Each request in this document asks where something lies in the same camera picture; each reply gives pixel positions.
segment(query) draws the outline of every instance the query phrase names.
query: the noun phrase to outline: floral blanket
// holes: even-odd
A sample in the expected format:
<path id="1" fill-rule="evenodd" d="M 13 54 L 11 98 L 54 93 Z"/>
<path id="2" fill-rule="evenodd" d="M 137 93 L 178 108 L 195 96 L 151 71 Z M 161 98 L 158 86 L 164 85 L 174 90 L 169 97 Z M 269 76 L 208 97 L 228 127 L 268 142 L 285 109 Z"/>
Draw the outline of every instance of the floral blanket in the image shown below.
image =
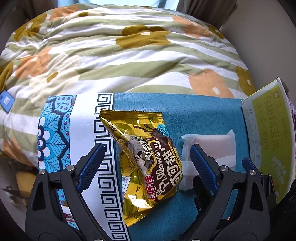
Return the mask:
<path id="1" fill-rule="evenodd" d="M 1 156 L 38 166 L 39 116 L 49 96 L 183 93 L 245 98 L 255 89 L 235 48 L 213 26 L 167 9 L 75 4 L 28 21 L 0 56 Z"/>

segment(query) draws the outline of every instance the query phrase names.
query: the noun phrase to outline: white wrapped item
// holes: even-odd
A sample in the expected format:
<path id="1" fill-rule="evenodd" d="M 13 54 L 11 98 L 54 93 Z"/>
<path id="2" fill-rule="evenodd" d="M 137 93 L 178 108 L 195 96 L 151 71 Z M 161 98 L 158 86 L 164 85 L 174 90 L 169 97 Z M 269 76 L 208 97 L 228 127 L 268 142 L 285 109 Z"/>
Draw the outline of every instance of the white wrapped item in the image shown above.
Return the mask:
<path id="1" fill-rule="evenodd" d="M 198 172 L 190 159 L 190 148 L 199 144 L 208 156 L 213 157 L 222 166 L 228 166 L 235 171 L 237 163 L 235 149 L 235 134 L 230 130 L 227 135 L 183 135 L 184 145 L 182 149 L 182 171 L 183 179 L 179 184 L 181 190 L 193 188 L 193 178 Z"/>

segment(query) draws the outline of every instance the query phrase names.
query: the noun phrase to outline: wall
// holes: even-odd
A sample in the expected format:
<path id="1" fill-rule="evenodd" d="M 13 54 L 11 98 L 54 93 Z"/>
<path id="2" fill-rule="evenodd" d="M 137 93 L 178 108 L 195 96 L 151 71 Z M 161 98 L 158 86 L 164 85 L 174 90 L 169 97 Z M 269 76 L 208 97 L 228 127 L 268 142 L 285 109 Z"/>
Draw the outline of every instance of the wall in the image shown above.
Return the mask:
<path id="1" fill-rule="evenodd" d="M 296 101 L 296 28 L 277 0 L 238 0 L 221 27 L 249 68 L 256 89 L 280 77 Z"/>
<path id="2" fill-rule="evenodd" d="M 25 16 L 20 9 L 14 9 L 5 19 L 0 29 L 0 53 L 4 50 L 5 44 L 10 35 L 25 23 Z"/>

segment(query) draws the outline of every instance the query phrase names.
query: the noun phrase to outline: blue gripper pad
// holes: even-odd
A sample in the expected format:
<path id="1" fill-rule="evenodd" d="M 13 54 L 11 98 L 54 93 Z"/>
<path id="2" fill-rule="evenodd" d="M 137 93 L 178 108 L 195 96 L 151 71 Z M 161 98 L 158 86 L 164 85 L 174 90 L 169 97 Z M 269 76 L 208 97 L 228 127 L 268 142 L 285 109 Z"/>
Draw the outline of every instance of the blue gripper pad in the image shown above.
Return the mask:
<path id="1" fill-rule="evenodd" d="M 102 160 L 105 157 L 104 145 L 99 145 L 95 152 L 91 155 L 88 162 L 85 164 L 82 171 L 79 173 L 79 182 L 77 190 L 81 194 L 82 191 L 89 188 L 98 168 L 100 167 Z"/>
<path id="2" fill-rule="evenodd" d="M 190 158 L 208 191 L 218 191 L 217 177 L 199 150 L 193 145 L 190 148 Z"/>
<path id="3" fill-rule="evenodd" d="M 248 173 L 251 169 L 253 169 L 257 176 L 261 179 L 261 174 L 260 172 L 258 171 L 257 167 L 255 166 L 255 164 L 248 158 L 248 157 L 245 157 L 243 160 L 242 160 L 242 167 L 244 168 L 244 170 Z"/>

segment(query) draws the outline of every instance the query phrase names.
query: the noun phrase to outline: blue circular label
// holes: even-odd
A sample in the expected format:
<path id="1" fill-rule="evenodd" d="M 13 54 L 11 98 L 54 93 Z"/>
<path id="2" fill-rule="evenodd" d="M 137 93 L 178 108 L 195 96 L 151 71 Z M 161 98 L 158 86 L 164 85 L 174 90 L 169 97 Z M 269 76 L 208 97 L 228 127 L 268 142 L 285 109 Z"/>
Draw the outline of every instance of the blue circular label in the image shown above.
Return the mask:
<path id="1" fill-rule="evenodd" d="M 170 137 L 170 134 L 168 133 L 168 129 L 166 128 L 165 125 L 158 124 L 157 128 L 161 134 L 163 134 L 166 137 Z"/>

